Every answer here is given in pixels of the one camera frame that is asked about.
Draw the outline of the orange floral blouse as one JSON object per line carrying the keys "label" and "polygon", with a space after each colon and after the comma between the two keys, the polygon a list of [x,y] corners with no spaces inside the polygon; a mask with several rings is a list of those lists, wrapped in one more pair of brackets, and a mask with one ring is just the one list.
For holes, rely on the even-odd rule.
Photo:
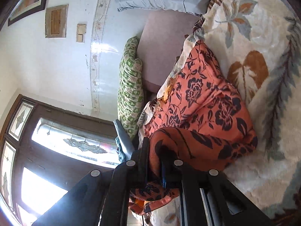
{"label": "orange floral blouse", "polygon": [[150,140],[150,180],[132,189],[129,208],[144,215],[178,197],[160,181],[160,156],[175,155],[193,168],[224,170],[252,153],[258,138],[238,90],[220,71],[213,52],[203,41],[190,51],[167,101],[144,128]]}

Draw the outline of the teal patterned cloth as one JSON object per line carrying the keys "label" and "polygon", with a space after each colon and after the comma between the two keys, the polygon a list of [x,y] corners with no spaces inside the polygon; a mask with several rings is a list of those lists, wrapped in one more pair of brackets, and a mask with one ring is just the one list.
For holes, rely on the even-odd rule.
{"label": "teal patterned cloth", "polygon": [[116,146],[117,146],[116,152],[118,154],[118,159],[119,159],[120,163],[123,163],[127,159],[126,159],[124,152],[122,151],[121,143],[120,143],[120,140],[118,137],[115,138],[115,142],[116,142]]}

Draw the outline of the blue folded cloth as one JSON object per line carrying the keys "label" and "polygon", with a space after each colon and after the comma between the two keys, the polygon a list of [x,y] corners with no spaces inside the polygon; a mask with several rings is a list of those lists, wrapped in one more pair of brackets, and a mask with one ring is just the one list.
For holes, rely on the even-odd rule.
{"label": "blue folded cloth", "polygon": [[123,128],[121,122],[116,119],[114,120],[114,125],[116,129],[117,136],[120,141],[122,152],[125,154],[126,160],[130,160],[132,157],[132,153],[135,151],[134,145],[132,144],[132,140],[128,136],[127,132]]}

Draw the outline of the stained glass wooden window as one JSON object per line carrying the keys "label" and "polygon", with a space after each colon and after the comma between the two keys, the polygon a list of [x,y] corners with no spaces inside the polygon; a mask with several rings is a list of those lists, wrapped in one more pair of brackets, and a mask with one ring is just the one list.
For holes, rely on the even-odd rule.
{"label": "stained glass wooden window", "polygon": [[1,129],[1,204],[11,223],[31,225],[89,171],[118,164],[110,121],[19,94]]}

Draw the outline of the green white checkered pillow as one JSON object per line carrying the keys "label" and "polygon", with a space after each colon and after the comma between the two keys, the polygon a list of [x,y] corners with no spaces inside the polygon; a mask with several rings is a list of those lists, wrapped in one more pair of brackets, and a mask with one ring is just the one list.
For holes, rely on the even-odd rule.
{"label": "green white checkered pillow", "polygon": [[142,61],[136,57],[139,39],[132,37],[125,44],[119,64],[117,115],[126,133],[133,139],[138,132],[138,119],[144,104]]}

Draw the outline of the mauve quilted mattress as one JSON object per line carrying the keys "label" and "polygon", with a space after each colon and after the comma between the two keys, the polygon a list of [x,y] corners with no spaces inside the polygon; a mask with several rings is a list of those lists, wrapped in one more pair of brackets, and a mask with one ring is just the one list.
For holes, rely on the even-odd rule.
{"label": "mauve quilted mattress", "polygon": [[197,16],[173,10],[158,10],[149,14],[136,54],[143,63],[145,90],[152,93],[159,91],[176,58],[182,53],[185,35],[192,33],[198,20]]}

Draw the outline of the leaf pattern fleece blanket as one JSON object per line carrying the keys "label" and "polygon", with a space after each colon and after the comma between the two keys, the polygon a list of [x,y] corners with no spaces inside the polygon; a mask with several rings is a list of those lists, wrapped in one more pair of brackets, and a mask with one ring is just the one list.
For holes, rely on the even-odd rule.
{"label": "leaf pattern fleece blanket", "polygon": [[255,153],[225,174],[275,225],[300,225],[300,19],[286,0],[211,0],[155,105],[146,105],[141,136],[178,122],[162,111],[179,96],[176,77],[198,39],[239,91],[258,135]]}

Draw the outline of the wall light switch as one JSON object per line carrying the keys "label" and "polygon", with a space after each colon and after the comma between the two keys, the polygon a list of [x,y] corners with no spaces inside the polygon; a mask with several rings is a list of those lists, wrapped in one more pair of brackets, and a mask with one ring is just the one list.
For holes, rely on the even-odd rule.
{"label": "wall light switch", "polygon": [[86,34],[86,24],[78,24],[77,25],[77,34],[76,34],[76,42],[83,43],[84,36]]}

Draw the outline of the wall electrical panel box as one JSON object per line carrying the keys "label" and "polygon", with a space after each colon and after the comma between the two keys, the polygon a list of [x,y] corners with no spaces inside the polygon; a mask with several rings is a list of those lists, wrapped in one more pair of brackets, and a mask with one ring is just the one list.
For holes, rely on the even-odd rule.
{"label": "wall electrical panel box", "polygon": [[66,38],[68,4],[49,7],[45,12],[45,37]]}

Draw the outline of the framed wall picture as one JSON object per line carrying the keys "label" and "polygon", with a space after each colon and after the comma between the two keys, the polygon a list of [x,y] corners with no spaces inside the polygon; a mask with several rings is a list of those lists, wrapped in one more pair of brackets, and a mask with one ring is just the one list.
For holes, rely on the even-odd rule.
{"label": "framed wall picture", "polygon": [[8,26],[45,9],[46,0],[20,0],[8,18]]}

